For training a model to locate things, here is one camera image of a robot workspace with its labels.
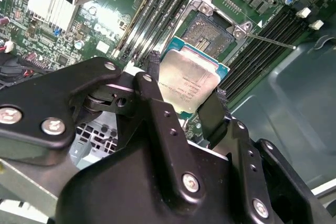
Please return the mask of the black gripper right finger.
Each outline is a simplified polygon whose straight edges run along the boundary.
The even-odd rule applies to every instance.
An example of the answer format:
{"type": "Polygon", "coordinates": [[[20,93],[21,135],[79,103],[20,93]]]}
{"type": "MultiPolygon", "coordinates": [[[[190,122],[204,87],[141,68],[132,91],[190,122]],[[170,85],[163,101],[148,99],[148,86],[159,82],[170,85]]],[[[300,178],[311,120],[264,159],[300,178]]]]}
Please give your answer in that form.
{"type": "Polygon", "coordinates": [[[266,139],[254,142],[226,106],[226,93],[215,89],[198,108],[210,149],[229,159],[229,195],[239,223],[328,223],[328,211],[266,139]]]}

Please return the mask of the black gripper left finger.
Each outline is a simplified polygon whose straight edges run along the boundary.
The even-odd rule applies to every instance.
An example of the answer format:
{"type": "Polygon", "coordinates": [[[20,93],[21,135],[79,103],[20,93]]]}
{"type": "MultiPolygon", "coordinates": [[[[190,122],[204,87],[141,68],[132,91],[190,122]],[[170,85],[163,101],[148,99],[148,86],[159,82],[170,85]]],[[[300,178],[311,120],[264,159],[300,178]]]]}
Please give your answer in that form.
{"type": "MultiPolygon", "coordinates": [[[[83,170],[74,188],[86,196],[140,189],[140,177],[121,164],[134,144],[146,144],[162,198],[170,205],[199,205],[205,186],[173,107],[164,102],[157,81],[160,60],[127,83],[135,105],[109,159],[83,170]]],[[[1,92],[1,111],[17,110],[17,122],[1,121],[1,157],[34,165],[63,160],[75,138],[77,118],[87,96],[121,78],[121,70],[102,57],[92,58],[1,92]]]]}

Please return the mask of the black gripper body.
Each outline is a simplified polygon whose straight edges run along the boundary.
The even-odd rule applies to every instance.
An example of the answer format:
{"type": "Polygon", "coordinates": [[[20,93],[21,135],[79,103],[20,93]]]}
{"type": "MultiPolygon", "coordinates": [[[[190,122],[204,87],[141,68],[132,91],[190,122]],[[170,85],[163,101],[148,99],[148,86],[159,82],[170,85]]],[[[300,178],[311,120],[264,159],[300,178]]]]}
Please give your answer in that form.
{"type": "Polygon", "coordinates": [[[176,119],[142,122],[125,148],[62,190],[56,223],[233,223],[230,163],[187,142],[176,119]]]}

